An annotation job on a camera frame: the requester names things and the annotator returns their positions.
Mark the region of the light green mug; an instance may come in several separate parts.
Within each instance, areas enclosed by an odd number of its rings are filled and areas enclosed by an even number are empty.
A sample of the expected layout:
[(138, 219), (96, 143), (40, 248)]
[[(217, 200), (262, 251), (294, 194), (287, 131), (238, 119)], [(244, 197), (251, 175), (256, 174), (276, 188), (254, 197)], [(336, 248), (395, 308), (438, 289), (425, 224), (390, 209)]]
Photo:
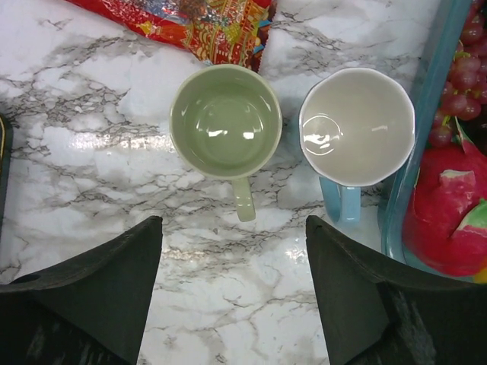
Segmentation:
[(282, 136), (282, 111), (270, 84), (239, 65), (208, 66), (186, 79), (170, 108), (170, 137), (180, 158), (233, 187), (240, 221), (256, 217), (250, 176)]

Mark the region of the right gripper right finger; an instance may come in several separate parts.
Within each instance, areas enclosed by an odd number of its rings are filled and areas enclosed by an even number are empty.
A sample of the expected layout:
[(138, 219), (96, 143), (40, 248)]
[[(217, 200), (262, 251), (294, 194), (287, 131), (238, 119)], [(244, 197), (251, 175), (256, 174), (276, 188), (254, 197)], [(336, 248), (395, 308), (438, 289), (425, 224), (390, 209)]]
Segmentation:
[(486, 287), (412, 268), (317, 216), (306, 244), (332, 364), (484, 364)]

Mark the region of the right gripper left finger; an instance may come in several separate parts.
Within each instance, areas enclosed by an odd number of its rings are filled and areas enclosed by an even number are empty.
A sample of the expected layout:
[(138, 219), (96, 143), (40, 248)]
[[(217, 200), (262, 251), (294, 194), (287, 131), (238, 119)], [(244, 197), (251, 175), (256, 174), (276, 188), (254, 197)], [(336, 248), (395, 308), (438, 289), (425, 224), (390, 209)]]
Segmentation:
[(1, 286), (3, 364), (135, 364), (161, 257), (162, 219)]

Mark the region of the light blue mug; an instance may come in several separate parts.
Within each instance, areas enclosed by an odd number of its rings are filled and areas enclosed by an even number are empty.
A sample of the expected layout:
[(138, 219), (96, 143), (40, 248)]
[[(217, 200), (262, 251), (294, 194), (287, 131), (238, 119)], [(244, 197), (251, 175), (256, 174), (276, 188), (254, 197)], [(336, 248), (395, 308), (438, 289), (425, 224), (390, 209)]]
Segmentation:
[(298, 114), (299, 145), (318, 174), (334, 223), (361, 217), (361, 190), (411, 154), (415, 109), (404, 88), (371, 68), (344, 68), (315, 84)]

